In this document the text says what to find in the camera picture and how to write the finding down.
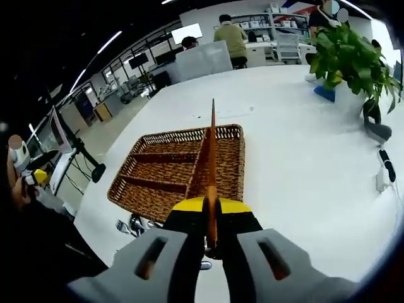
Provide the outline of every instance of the person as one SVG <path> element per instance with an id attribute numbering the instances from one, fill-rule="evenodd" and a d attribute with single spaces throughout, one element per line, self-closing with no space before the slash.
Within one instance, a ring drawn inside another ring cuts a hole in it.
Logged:
<path id="1" fill-rule="evenodd" d="M 199 43 L 195 37 L 188 36 L 188 37 L 183 38 L 181 45 L 184 48 L 184 50 L 186 51 L 187 49 L 193 49 L 194 47 L 197 47 L 199 45 Z"/>
<path id="2" fill-rule="evenodd" d="M 215 31 L 213 40 L 226 41 L 229 50 L 230 60 L 236 69 L 246 67 L 247 50 L 244 40 L 248 37 L 241 27 L 232 24 L 232 17 L 221 15 L 219 17 L 220 27 Z"/>
<path id="3" fill-rule="evenodd" d="M 98 275 L 107 267 L 68 217 L 27 194 L 28 185 L 10 164 L 9 133 L 5 129 L 8 127 L 0 130 L 3 281 L 15 301 L 60 297 L 67 283 Z"/>
<path id="4" fill-rule="evenodd" d="M 381 51 L 381 45 L 376 39 L 373 39 L 371 44 L 377 51 Z"/>
<path id="5" fill-rule="evenodd" d="M 309 29 L 311 37 L 315 37 L 321 28 L 331 28 L 341 25 L 336 16 L 331 12 L 331 1 L 320 0 L 320 5 L 311 12 L 309 17 Z"/>

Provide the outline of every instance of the potted plant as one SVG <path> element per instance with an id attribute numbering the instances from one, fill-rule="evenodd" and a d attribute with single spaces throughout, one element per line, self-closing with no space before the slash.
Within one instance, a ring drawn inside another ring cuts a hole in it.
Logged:
<path id="1" fill-rule="evenodd" d="M 326 90 L 336 88 L 335 104 L 343 107 L 346 114 L 357 119 L 364 109 L 364 115 L 380 123 L 379 100 L 383 89 L 393 96 L 388 113 L 395 108 L 394 89 L 400 89 L 401 85 L 381 61 L 384 57 L 381 49 L 376 49 L 344 23 L 322 29 L 312 41 L 318 52 L 311 61 L 310 73 L 316 74 L 317 79 L 324 78 Z"/>

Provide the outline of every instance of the white desk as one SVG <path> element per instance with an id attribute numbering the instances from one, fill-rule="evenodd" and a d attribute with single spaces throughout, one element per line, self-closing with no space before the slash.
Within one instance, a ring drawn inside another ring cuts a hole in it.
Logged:
<path id="1" fill-rule="evenodd" d="M 246 43 L 248 60 L 250 61 L 250 64 L 247 63 L 247 66 L 265 66 L 266 59 L 264 49 L 274 49 L 277 47 L 277 45 L 278 44 L 276 41 Z M 307 64 L 306 54 L 313 54 L 317 52 L 316 47 L 310 44 L 299 43 L 299 48 L 302 64 Z"/>
<path id="2" fill-rule="evenodd" d="M 69 166 L 71 165 L 71 162 L 73 161 L 76 155 L 77 150 L 73 148 L 71 152 L 63 153 L 60 159 L 57 161 L 56 167 L 49 181 L 50 190 L 52 194 L 54 194 L 55 196 L 57 195 L 57 192 L 63 181 L 63 178 L 66 175 L 66 172 L 68 171 Z"/>
<path id="3" fill-rule="evenodd" d="M 110 202 L 107 191 L 138 138 L 209 126 L 215 98 L 218 112 L 233 110 L 218 116 L 217 124 L 244 129 L 244 202 L 262 227 L 305 249 L 323 273 L 360 280 L 393 233 L 397 205 L 391 191 L 376 191 L 376 143 L 358 126 L 344 125 L 333 104 L 313 93 L 304 81 L 308 69 L 242 69 L 164 88 L 111 146 L 104 158 L 107 170 L 85 191 L 74 224 L 88 245 L 110 266 L 116 251 L 133 239 L 116 230 L 116 220 L 129 220 L 129 212 Z M 385 121 L 393 128 L 385 147 L 399 182 L 404 182 L 403 105 Z M 252 114 L 243 112 L 251 106 Z M 229 301 L 221 263 L 212 263 L 199 274 L 196 302 Z"/>

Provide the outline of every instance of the floor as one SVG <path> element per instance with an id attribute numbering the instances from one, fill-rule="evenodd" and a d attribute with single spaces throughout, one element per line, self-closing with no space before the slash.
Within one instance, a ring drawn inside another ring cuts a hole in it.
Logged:
<path id="1" fill-rule="evenodd" d="M 79 133 L 78 136 L 84 141 L 86 149 L 96 161 L 102 162 L 104 155 L 115 142 L 116 138 L 129 124 L 133 117 L 136 116 L 137 113 L 147 104 L 148 100 L 147 97 L 136 97 L 131 103 L 125 106 L 124 110 L 113 117 L 110 121 L 96 122 L 85 132 Z M 86 163 L 91 170 L 93 169 L 93 166 L 88 163 L 88 161 L 85 162 L 83 155 L 76 156 L 76 160 L 79 168 L 90 175 Z M 65 203 L 68 203 L 72 209 L 77 211 L 80 207 L 83 195 L 79 190 L 74 188 L 69 181 L 69 178 L 83 192 L 86 189 L 89 180 L 72 165 L 69 167 L 66 175 L 67 177 L 63 179 L 57 197 L 61 198 Z"/>

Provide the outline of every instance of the black ceiling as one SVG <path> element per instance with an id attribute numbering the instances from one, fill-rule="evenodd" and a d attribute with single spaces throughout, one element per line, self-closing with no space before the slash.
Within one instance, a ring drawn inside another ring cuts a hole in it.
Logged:
<path id="1" fill-rule="evenodd" d="M 37 99 L 63 84 L 61 94 L 69 92 L 80 72 L 113 34 L 122 34 L 92 62 L 83 79 L 100 71 L 125 48 L 153 30 L 178 20 L 183 12 L 218 3 L 221 0 L 115 0 L 108 4 L 96 0 L 63 0 L 50 5 L 36 0 L 8 3 L 6 49 L 7 102 L 12 101 L 25 116 L 38 122 L 46 108 Z M 315 3 L 315 0 L 301 0 Z"/>

